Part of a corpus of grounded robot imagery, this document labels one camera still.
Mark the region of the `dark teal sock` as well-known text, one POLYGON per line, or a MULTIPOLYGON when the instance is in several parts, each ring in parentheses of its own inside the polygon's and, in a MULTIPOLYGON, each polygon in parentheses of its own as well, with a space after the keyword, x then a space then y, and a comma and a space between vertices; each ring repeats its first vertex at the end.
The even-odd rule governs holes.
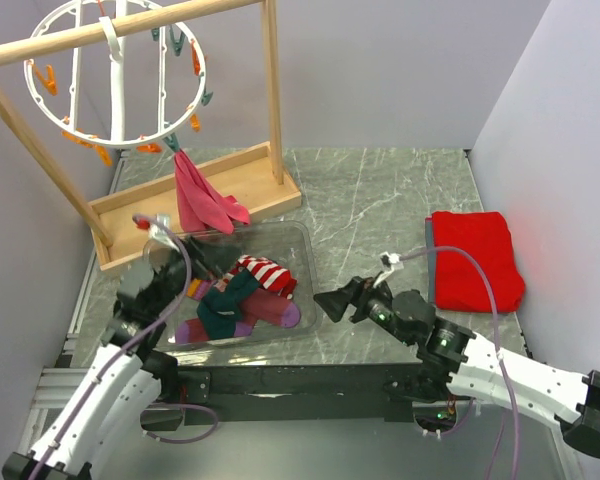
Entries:
POLYGON ((218 297, 203 298, 197 307, 197 315, 210 340, 222 340, 236 336, 237 323, 243 314, 235 303, 224 300, 217 305, 218 297))
POLYGON ((213 306, 224 315, 238 311, 239 304, 259 288, 260 282, 248 270, 242 270, 216 285, 213 306))

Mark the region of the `red white striped sock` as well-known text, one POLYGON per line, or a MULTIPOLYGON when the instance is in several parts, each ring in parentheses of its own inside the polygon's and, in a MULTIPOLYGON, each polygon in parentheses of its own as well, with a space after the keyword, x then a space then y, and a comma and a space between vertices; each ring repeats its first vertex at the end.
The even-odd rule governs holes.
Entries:
POLYGON ((224 279, 231 279, 242 270, 248 270, 260 282, 264 290, 277 295, 286 283, 294 278, 290 270, 266 257, 242 255, 236 261, 235 266, 224 276, 224 279))
POLYGON ((297 280, 291 278, 286 285, 280 290, 279 296, 291 300, 293 298, 294 291, 297 287, 297 280))

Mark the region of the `pink sock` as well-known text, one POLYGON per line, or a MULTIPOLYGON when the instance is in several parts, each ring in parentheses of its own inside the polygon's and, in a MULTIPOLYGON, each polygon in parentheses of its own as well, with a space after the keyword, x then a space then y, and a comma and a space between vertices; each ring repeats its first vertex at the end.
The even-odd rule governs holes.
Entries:
POLYGON ((247 208, 233 196, 220 194, 180 150, 174 155, 174 178, 180 225, 185 232, 214 229, 234 231, 234 222, 251 223, 247 208))

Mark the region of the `purple sock with orange cuff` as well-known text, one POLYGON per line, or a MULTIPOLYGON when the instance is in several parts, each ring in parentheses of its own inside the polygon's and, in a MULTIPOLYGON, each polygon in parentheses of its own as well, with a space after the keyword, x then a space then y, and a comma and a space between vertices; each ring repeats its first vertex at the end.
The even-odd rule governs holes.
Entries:
MULTIPOLYGON (((215 290, 216 286, 211 282, 195 280, 192 282, 188 296, 199 304, 203 298, 215 297, 215 290)), ((281 298, 262 288, 242 301, 239 309, 243 314, 240 322, 254 321, 255 325, 262 320, 276 327, 293 328, 301 319, 299 308, 291 300, 281 298)))

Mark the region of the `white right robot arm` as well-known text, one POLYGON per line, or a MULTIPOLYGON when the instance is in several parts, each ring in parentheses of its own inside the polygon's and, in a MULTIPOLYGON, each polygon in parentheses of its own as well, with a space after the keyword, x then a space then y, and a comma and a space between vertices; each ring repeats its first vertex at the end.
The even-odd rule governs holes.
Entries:
POLYGON ((386 283, 352 278, 338 293, 350 320, 369 319, 416 349, 421 370, 397 389, 419 401, 446 394, 473 397, 559 428, 564 442, 600 459, 600 371, 561 370, 506 349, 437 315, 415 290, 393 294, 386 283))

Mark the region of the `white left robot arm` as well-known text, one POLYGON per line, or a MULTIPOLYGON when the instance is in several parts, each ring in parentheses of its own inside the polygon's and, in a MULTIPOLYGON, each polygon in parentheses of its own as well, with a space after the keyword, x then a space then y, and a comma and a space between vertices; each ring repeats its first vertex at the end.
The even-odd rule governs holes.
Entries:
POLYGON ((30 451, 9 456, 3 478, 94 479, 114 441, 144 412, 182 417, 192 409, 176 358, 155 346, 192 282, 220 280, 239 254, 187 237, 176 240, 160 269, 145 262, 128 271, 91 367, 30 451))

